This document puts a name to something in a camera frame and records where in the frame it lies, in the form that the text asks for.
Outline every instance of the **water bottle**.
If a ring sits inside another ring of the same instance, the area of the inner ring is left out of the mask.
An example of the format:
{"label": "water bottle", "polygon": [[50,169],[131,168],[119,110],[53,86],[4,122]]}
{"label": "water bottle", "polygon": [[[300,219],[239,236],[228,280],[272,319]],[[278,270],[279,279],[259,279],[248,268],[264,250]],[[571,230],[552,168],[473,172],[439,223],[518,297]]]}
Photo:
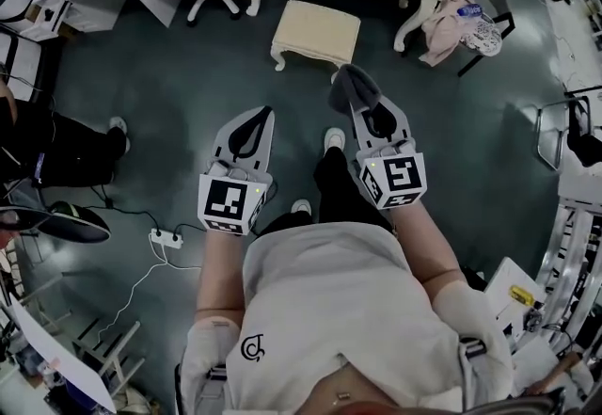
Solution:
{"label": "water bottle", "polygon": [[483,9],[479,4],[468,4],[458,9],[458,15],[467,18],[481,17]]}

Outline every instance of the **footstool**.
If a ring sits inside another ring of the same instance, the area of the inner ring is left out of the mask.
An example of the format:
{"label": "footstool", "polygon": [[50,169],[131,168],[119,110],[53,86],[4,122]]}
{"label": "footstool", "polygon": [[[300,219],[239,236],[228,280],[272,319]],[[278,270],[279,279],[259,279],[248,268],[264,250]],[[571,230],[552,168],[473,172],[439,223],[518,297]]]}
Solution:
{"label": "footstool", "polygon": [[351,63],[356,49],[360,20],[347,13],[319,5],[289,0],[272,40],[271,55],[278,72],[286,64],[282,52],[332,62],[338,68]]}

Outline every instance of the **logo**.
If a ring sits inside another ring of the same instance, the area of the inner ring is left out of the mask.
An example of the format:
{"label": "logo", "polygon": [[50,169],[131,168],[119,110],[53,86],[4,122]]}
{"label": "logo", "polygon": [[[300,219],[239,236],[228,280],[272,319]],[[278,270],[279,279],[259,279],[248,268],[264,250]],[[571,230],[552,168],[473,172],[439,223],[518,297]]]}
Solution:
{"label": "logo", "polygon": [[265,355],[261,349],[261,337],[263,335],[249,336],[241,344],[241,354],[249,361],[259,361]]}

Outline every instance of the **white shoe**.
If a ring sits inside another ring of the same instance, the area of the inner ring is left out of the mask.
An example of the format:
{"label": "white shoe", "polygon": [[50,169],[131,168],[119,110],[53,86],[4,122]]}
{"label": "white shoe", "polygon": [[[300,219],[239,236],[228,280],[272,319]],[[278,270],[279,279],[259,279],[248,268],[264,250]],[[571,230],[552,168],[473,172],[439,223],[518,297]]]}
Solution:
{"label": "white shoe", "polygon": [[130,138],[128,137],[128,124],[125,123],[123,118],[115,117],[111,118],[109,121],[109,129],[113,129],[114,127],[117,127],[125,134],[125,152],[123,153],[123,155],[125,155],[129,152],[131,147]]}
{"label": "white shoe", "polygon": [[298,213],[299,211],[305,211],[311,215],[311,204],[308,200],[296,200],[291,208],[291,213]]}
{"label": "white shoe", "polygon": [[324,154],[330,148],[345,149],[345,133],[338,127],[331,127],[324,136]]}

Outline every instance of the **dark green floor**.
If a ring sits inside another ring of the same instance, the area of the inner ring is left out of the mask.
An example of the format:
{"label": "dark green floor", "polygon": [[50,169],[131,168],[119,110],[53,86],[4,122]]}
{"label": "dark green floor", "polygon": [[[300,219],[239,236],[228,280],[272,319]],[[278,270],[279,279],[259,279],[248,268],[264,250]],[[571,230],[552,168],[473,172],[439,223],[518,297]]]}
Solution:
{"label": "dark green floor", "polygon": [[[129,124],[132,150],[106,188],[119,207],[151,210],[167,229],[198,224],[198,175],[217,129],[263,104],[277,115],[270,171],[279,193],[263,210],[259,227],[297,198],[317,204],[311,173],[325,128],[346,131],[350,158],[355,148],[346,119],[326,105],[331,66],[288,55],[284,72],[274,71],[270,44],[286,1],[263,0],[257,18],[238,22],[210,1],[193,29],[185,26],[187,1],[169,29],[130,2],[114,30],[83,35],[68,45],[57,110],[99,130],[115,115]],[[547,9],[537,0],[509,0],[516,31],[497,57],[460,80],[457,55],[433,69],[418,61],[419,45],[408,58],[392,50],[404,15],[396,0],[308,1],[361,18],[354,61],[408,116],[426,160],[424,202],[461,262],[491,275],[510,256],[535,274],[558,202],[557,177],[532,154],[533,106],[562,96],[550,73],[557,54]],[[99,205],[89,189],[48,189],[46,197]],[[28,250],[32,286],[58,271],[75,273],[52,295],[54,310],[72,307],[73,329],[97,315],[110,321],[155,262],[149,219],[102,216],[113,233],[107,243],[86,247],[42,239],[40,264],[35,250]],[[171,252],[171,259],[201,263],[202,246],[203,234],[187,230],[184,249]],[[172,370],[192,321],[197,278],[195,272],[155,270],[118,323],[142,323],[135,349],[147,362],[135,382],[166,410],[172,408]]]}

